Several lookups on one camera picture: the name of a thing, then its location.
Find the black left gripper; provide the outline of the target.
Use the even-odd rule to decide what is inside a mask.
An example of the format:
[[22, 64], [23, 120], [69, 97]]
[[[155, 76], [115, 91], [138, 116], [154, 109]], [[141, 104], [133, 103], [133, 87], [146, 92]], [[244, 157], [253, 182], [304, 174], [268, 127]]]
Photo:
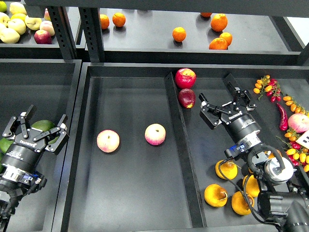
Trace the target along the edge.
[[[66, 126], [68, 116], [64, 114], [57, 124], [54, 123], [54, 128], [44, 132], [30, 128], [29, 121], [36, 109], [32, 104], [27, 111], [22, 112], [19, 116], [12, 116], [5, 127], [2, 136], [12, 140], [13, 143], [2, 158], [4, 167], [14, 167], [26, 173], [32, 173], [44, 150], [58, 155], [68, 141], [69, 135]], [[21, 134], [16, 136], [18, 128], [21, 129]], [[57, 136], [58, 140], [49, 145], [48, 142]]]

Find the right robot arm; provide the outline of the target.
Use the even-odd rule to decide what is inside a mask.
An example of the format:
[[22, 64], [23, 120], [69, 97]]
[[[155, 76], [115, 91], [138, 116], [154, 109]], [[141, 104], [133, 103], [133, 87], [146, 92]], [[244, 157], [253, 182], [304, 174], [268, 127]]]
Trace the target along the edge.
[[211, 104], [203, 93], [200, 116], [210, 129], [222, 124], [235, 143], [225, 150], [226, 159], [219, 164], [242, 159], [257, 179], [257, 209], [249, 209], [257, 221], [276, 227], [280, 232], [309, 230], [309, 178], [299, 167], [263, 143], [258, 137], [260, 126], [250, 114], [256, 108], [246, 89], [241, 89], [229, 74], [223, 79], [233, 97], [222, 106]]

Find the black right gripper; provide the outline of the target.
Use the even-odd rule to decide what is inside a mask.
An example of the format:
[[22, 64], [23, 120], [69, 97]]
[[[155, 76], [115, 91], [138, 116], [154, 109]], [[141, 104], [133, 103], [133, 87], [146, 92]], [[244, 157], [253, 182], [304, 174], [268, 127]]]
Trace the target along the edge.
[[198, 96], [201, 100], [200, 116], [211, 130], [222, 123], [233, 142], [238, 144], [246, 136], [250, 134], [256, 136], [260, 132], [261, 127], [248, 113], [257, 105], [249, 91], [242, 89], [234, 78], [225, 78], [224, 84], [233, 101], [223, 106], [215, 106], [209, 103], [203, 93], [200, 93]]

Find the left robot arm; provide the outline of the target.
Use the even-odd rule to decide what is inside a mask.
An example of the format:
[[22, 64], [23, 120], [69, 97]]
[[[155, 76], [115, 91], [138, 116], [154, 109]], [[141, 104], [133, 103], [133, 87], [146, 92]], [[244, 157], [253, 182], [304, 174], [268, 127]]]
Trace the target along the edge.
[[12, 116], [2, 133], [0, 191], [8, 196], [0, 201], [2, 232], [6, 231], [19, 202], [46, 185], [47, 179], [36, 170], [44, 152], [58, 155], [69, 139], [67, 115], [63, 115], [57, 125], [41, 130], [29, 123], [35, 111], [35, 106], [31, 105], [26, 112]]

